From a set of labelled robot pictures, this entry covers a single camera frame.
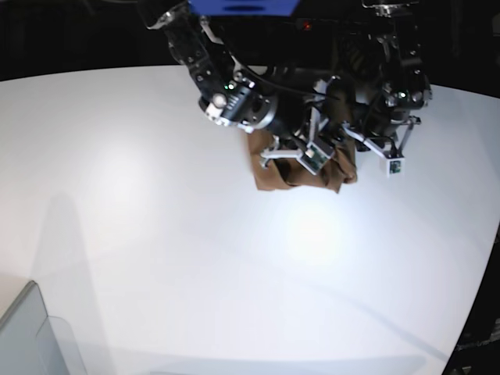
robotic arm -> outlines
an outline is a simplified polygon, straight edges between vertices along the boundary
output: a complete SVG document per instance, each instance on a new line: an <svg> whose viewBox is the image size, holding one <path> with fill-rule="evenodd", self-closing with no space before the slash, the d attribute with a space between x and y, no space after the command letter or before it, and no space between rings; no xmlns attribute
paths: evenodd
<svg viewBox="0 0 500 375"><path fill-rule="evenodd" d="M172 56L188 68L200 90L199 105L209 120L224 127L239 127L247 133L266 130L273 135L273 145L261 153L263 168L273 159L296 159L316 175L334 156L336 145L350 137L356 139L359 151L376 152L390 176L401 173L403 149L414 126L420 123L418 118L410 116L411 112L421 109L431 99L416 39L417 27L407 1L362 0L370 21L355 25L355 38L362 38L365 45L380 53L371 62L376 67L374 73L370 76L365 72L357 77L370 103L358 103L355 98L343 102L353 113L353 120L343 123L335 123L328 115L328 108L340 100L336 96L339 91L346 97L355 92L352 76L356 70L363 70L359 57L369 58L363 48L351 43L352 27L341 24L335 29L338 61L349 59L355 49L355 57L347 67L344 64L347 69L341 63L337 64L338 72L285 68L276 77L274 68L259 74L240 57L226 28L229 21L234 22L234 16L199 14L196 4L188 1L172 6L166 0L140 0L139 11L148 29L165 32ZM280 3L283 12L283 4L287 2ZM262 17L263 9L241 9L256 13L255 22L297 23L289 17ZM315 23L323 20L298 22L305 31ZM407 128L397 146L396 130L401 126Z"/></svg>

blue robot part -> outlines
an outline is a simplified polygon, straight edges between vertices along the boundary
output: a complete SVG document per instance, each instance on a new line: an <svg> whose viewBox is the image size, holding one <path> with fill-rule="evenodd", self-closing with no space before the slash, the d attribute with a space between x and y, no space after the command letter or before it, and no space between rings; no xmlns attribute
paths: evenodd
<svg viewBox="0 0 500 375"><path fill-rule="evenodd" d="M191 0L206 16L290 16L300 0Z"/></svg>

white table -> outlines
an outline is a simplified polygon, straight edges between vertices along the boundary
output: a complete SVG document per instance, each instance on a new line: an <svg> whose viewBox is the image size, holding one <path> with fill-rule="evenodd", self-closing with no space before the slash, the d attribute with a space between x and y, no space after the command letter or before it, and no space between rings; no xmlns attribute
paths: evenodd
<svg viewBox="0 0 500 375"><path fill-rule="evenodd" d="M440 375L500 220L500 102L434 87L404 178L255 189L182 67L0 83L0 272L89 374Z"/></svg>

white tabletop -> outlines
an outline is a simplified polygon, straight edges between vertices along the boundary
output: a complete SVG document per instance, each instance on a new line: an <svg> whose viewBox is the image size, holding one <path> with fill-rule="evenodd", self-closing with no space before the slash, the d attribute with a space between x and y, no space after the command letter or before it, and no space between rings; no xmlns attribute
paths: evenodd
<svg viewBox="0 0 500 375"><path fill-rule="evenodd" d="M440 375L500 220L500 101L434 87L404 178L255 189L183 67L0 83L0 273L89 374Z"/></svg>

